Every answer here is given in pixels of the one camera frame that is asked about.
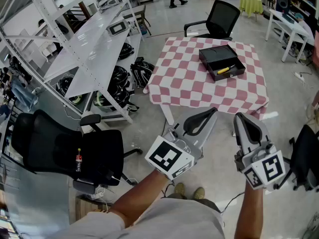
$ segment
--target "white desk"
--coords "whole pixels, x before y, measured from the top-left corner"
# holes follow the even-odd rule
[[[281,33],[281,36],[280,36],[280,39],[279,39],[280,42],[282,42],[285,33],[290,35],[290,39],[289,39],[287,48],[286,48],[286,50],[284,52],[284,55],[283,55],[281,61],[284,62],[286,60],[286,57],[288,55],[288,52],[290,50],[290,47],[291,47],[293,41],[300,42],[300,40],[298,40],[299,36],[297,36],[296,34],[300,34],[300,35],[305,37],[304,40],[303,40],[303,45],[302,45],[302,47],[301,47],[301,49],[299,51],[299,54],[297,56],[297,59],[296,59],[296,63],[298,63],[298,61],[300,59],[300,56],[301,56],[301,54],[302,54],[302,52],[304,50],[304,47],[305,47],[305,45],[307,43],[307,39],[308,39],[308,36],[309,36],[308,33],[297,22],[295,22],[295,21],[294,21],[294,23],[288,22],[282,16],[281,12],[273,10],[273,9],[270,9],[269,11],[270,11],[270,19],[269,19],[269,24],[268,24],[268,29],[267,29],[265,40],[268,41],[268,37],[269,37],[270,30],[271,30],[272,22],[276,23],[282,29],[282,33]],[[274,16],[276,16],[280,21],[273,20]]]

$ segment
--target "floor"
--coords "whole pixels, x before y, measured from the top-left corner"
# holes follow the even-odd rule
[[[239,0],[225,0],[235,6],[239,5]],[[175,1],[177,8],[169,9],[169,0],[159,0],[148,3],[146,18],[150,22],[149,34],[144,36],[145,41],[141,42],[139,56],[144,56],[145,60],[155,64],[160,55],[165,39],[171,36],[183,36],[183,26],[199,20],[204,20],[212,8],[212,0],[188,0],[188,4],[181,6],[179,1]],[[268,114],[278,115],[264,120],[268,127],[272,141],[277,149],[280,149],[284,156],[290,157],[292,148],[288,140],[299,134],[303,124],[306,122],[305,107],[311,101],[319,78],[314,71],[313,75],[304,75],[306,85],[293,75],[294,72],[311,72],[309,67],[296,64],[294,59],[287,57],[286,62],[281,62],[284,53],[282,45],[277,41],[276,35],[272,32],[268,42],[265,41],[265,34],[268,21],[262,16],[247,18],[243,13],[239,17],[232,33],[234,41],[254,44],[263,68],[266,84],[268,87],[269,105]],[[207,32],[205,25],[198,25],[192,28],[193,32],[199,34]],[[158,135],[161,135],[164,127],[165,117],[158,105],[150,102],[148,95],[142,94],[141,90],[136,91],[133,96],[133,103],[139,105],[141,109],[133,114],[133,124],[127,122],[109,123],[109,126],[121,130],[124,141],[124,150],[139,147],[145,153]],[[68,118],[64,112],[62,104],[48,91],[41,93],[39,103],[35,109],[43,109],[55,120],[71,129],[76,129],[78,121]],[[174,118],[186,111],[187,108],[172,107]],[[200,160],[196,166],[176,179],[176,183],[183,182],[188,196],[199,186],[206,190],[206,198],[214,201],[223,210],[230,199],[244,190],[245,179],[236,171],[234,155],[238,151],[235,138],[231,136],[233,115],[219,113],[218,121],[203,148],[204,159]],[[136,154],[128,157],[124,164],[124,173],[129,178],[141,181],[151,171],[152,168],[144,159],[144,155]],[[20,175],[27,184],[33,175]],[[58,178],[64,190],[66,188],[65,177]],[[41,185],[33,189],[33,193],[50,190],[52,185]],[[126,182],[120,183],[117,187],[110,187],[114,192],[107,192],[105,201],[115,201],[129,189]],[[173,187],[168,188],[167,194],[173,191]],[[77,192],[69,187],[69,211],[70,222],[75,220],[75,195]],[[225,221],[225,237],[234,236],[235,225],[242,203],[242,196],[233,201],[227,208],[223,218]],[[61,208],[64,208],[65,198],[61,200]],[[319,198],[315,192],[305,192],[303,188],[292,191],[292,186],[288,185],[280,191],[264,196],[264,229],[263,238],[300,238],[307,226],[308,221],[319,208]]]

